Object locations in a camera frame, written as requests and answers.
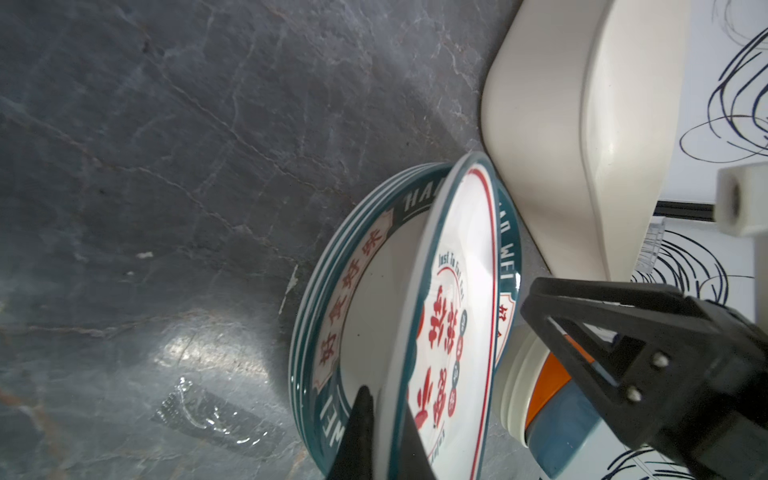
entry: white paint chip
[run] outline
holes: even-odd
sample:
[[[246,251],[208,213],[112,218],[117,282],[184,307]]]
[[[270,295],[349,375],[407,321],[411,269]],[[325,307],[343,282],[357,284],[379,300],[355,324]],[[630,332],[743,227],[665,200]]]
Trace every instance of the white paint chip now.
[[[299,264],[297,263],[296,266],[293,268],[293,273],[290,274],[290,280],[288,280],[288,287],[286,287],[286,294],[283,295],[283,302],[280,304],[280,310],[278,310],[278,312],[277,312],[278,315],[283,313],[283,308],[286,305],[286,298],[288,298],[288,293],[291,290],[293,290],[293,288],[299,282],[298,277],[296,277],[296,271],[298,269],[299,269]]]

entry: black strip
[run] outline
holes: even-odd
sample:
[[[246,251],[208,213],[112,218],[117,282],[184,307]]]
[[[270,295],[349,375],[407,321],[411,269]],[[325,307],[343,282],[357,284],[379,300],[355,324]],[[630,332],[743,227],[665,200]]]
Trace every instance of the black strip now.
[[[670,202],[660,200],[656,202],[654,215],[657,217],[682,218],[684,220],[701,220],[714,222],[713,204],[692,204],[688,202]]]

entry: stack of plates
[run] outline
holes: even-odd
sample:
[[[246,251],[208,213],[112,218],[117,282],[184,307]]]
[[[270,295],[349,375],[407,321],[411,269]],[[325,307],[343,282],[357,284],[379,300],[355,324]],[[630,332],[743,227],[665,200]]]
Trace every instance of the stack of plates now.
[[[375,399],[374,478],[397,473],[414,415],[436,477],[477,478],[493,371],[520,285],[514,207],[484,154],[379,185],[344,220],[307,285],[290,401],[327,475],[362,385]]]

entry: screw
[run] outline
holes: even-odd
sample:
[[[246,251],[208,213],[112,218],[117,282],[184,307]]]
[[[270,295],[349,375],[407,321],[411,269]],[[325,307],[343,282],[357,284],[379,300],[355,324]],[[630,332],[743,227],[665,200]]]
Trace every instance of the screw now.
[[[662,352],[656,352],[654,353],[654,356],[650,359],[650,362],[654,364],[654,366],[658,369],[665,369],[670,364],[670,359],[668,356],[664,355]]]
[[[643,399],[643,394],[640,393],[640,390],[638,390],[636,386],[630,385],[627,387],[627,400],[629,400],[632,403],[637,403],[642,399]]]

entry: gray marble countertop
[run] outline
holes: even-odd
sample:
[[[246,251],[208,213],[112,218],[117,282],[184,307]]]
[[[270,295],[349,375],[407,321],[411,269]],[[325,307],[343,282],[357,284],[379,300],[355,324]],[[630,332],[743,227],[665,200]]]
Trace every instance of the gray marble countertop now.
[[[304,286],[374,186],[482,148],[518,4],[3,2],[0,478],[319,478],[287,398]],[[189,428],[183,394],[269,441]],[[495,419],[482,472],[540,475]]]

